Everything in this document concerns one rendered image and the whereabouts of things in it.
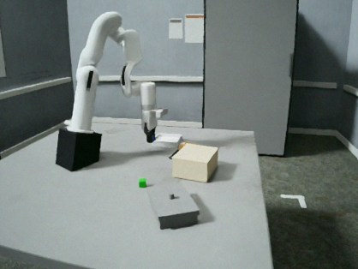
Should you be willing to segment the brown cardboard box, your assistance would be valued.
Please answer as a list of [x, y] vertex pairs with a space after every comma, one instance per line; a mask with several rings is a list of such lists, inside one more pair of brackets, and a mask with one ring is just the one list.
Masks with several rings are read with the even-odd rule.
[[[187, 144], [192, 144], [192, 145], [199, 145], [199, 144], [195, 144], [195, 143], [191, 143], [191, 142], [187, 142], [187, 141], [184, 141], [183, 143], [179, 144], [179, 150], [181, 150], [185, 145]], [[202, 146], [202, 145], [199, 145], [199, 146]]]

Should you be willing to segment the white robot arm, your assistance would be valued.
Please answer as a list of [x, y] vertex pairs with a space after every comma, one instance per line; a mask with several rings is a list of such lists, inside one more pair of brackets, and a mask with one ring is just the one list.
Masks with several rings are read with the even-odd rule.
[[153, 82], [131, 82], [131, 72], [142, 60], [140, 41], [135, 30], [125, 31], [121, 28], [121, 25], [122, 17], [117, 12], [102, 14], [92, 25], [87, 46], [81, 53], [76, 73], [78, 83], [72, 121], [64, 122], [64, 124], [69, 125], [69, 131], [86, 134], [94, 132], [91, 129], [92, 115], [99, 81], [99, 73], [96, 68], [103, 57], [108, 36], [124, 51], [125, 64], [120, 76], [124, 96], [127, 98], [141, 96], [141, 109], [156, 111], [156, 117], [162, 117], [168, 113], [167, 108], [157, 108], [156, 86]]

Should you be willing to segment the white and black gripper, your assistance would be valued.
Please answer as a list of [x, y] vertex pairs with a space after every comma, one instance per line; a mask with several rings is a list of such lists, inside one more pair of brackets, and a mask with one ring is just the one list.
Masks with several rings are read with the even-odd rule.
[[[141, 112], [141, 129], [144, 130], [144, 134], [146, 134], [146, 142], [152, 143], [152, 136], [155, 138], [155, 129], [158, 125], [158, 119], [156, 118], [156, 111], [144, 111]], [[147, 129], [148, 128], [148, 129]], [[150, 131], [147, 132], [147, 131]]]

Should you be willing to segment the green block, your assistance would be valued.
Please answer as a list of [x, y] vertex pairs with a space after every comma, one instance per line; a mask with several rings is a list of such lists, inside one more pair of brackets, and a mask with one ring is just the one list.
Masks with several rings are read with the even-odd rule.
[[139, 178], [139, 188], [145, 188], [145, 187], [146, 187], [146, 179]]

